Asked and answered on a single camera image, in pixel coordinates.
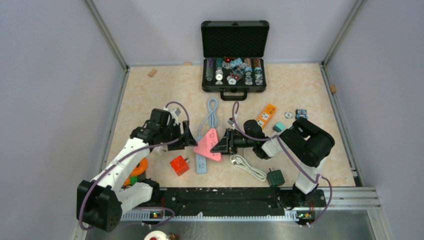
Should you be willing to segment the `red cube socket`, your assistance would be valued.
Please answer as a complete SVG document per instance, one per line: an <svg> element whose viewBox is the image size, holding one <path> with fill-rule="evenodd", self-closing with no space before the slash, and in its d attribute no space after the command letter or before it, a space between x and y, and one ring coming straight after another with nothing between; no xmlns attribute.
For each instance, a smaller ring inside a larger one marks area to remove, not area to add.
<svg viewBox="0 0 424 240"><path fill-rule="evenodd" d="M170 166L172 167L174 172L177 174L177 176L181 176L190 169L189 159L184 158L183 156L180 155L174 158L172 161L170 161Z"/></svg>

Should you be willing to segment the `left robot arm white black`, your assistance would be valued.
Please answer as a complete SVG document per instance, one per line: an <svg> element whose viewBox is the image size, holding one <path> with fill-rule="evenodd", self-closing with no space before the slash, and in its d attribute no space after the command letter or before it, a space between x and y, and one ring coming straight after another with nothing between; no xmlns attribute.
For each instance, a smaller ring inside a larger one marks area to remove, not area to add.
<svg viewBox="0 0 424 240"><path fill-rule="evenodd" d="M132 180L132 173L154 150L168 151L195 147L190 120L179 120L188 114L183 107L154 108L143 125L131 131L116 157L91 180L82 180L76 190L76 219L82 230L97 228L113 231L123 214L145 203L154 207L160 193L150 183Z"/></svg>

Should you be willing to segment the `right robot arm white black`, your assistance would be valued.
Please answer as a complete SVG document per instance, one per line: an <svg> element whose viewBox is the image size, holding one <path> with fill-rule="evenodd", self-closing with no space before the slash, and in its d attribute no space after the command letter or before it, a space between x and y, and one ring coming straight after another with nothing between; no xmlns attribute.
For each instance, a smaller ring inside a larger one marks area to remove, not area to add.
<svg viewBox="0 0 424 240"><path fill-rule="evenodd" d="M237 126L226 129L211 153L235 155L239 148L252 148L256 156L264 160L279 153L286 153L291 161L298 158L299 161L293 161L299 169L293 200L299 206L307 206L314 198L323 162L335 146L334 138L303 117L272 137L265 136L254 119L247 120L243 127L243 131Z"/></svg>

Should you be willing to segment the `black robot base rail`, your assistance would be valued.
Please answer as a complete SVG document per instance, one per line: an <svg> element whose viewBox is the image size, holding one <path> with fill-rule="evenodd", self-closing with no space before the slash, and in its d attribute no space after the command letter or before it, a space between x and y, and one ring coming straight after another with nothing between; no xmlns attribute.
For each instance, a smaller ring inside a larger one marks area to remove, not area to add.
<svg viewBox="0 0 424 240"><path fill-rule="evenodd" d="M323 190L303 194L290 187L169 187L153 191L140 207L165 207L176 216L283 216L289 210L315 210L327 205Z"/></svg>

